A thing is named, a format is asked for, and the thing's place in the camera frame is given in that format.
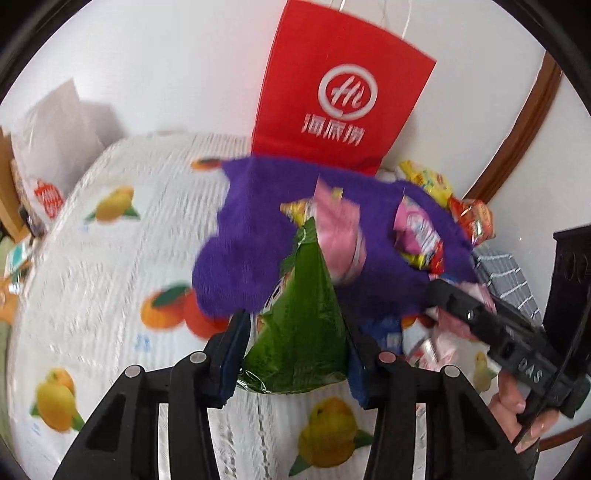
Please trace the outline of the person right hand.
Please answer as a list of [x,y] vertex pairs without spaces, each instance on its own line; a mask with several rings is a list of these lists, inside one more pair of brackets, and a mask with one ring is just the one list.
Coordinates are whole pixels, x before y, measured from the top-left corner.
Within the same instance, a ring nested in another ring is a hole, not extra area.
[[[489,409],[503,432],[513,442],[522,429],[517,415],[524,412],[526,400],[518,388],[517,380],[508,372],[502,370],[497,380],[498,392],[492,397]],[[541,413],[532,424],[529,432],[516,444],[516,452],[521,454],[534,445],[557,423],[559,417],[560,412],[557,410],[546,410]]]

